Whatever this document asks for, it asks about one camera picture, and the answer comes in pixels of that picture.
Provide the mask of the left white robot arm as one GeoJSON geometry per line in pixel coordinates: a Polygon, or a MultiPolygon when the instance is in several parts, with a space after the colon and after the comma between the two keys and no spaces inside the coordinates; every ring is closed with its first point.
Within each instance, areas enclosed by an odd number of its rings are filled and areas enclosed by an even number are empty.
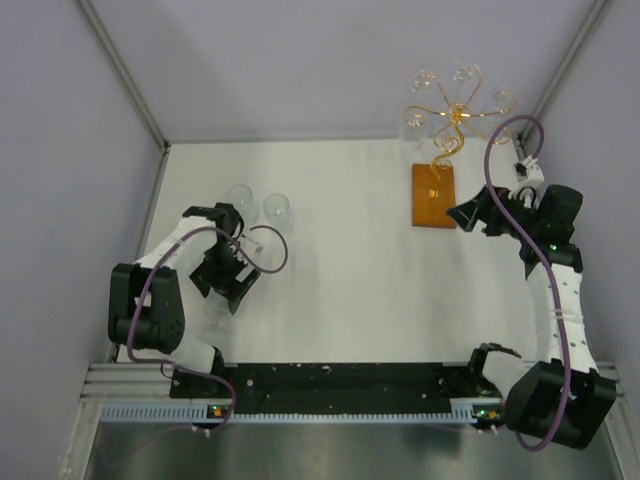
{"type": "Polygon", "coordinates": [[[244,228],[229,203],[189,207],[174,230],[133,263],[111,273],[108,337],[134,362],[193,370],[205,396],[226,387],[220,350],[205,340],[205,320],[233,315],[259,278],[238,250],[244,228]]]}

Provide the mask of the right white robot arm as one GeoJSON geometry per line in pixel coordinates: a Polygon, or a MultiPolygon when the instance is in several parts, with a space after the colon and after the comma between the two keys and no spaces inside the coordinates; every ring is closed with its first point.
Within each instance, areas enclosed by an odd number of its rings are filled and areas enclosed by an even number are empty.
{"type": "Polygon", "coordinates": [[[583,196],[551,185],[535,206],[503,187],[485,186],[471,200],[448,210],[465,232],[484,223],[488,237],[509,235],[521,244],[525,282],[533,305],[536,355],[525,365],[515,351],[484,344],[466,374],[469,388],[505,401],[504,423],[521,446],[538,452],[552,443],[585,449],[617,397],[602,376],[586,340],[580,288],[584,270],[572,243],[583,196]]]}

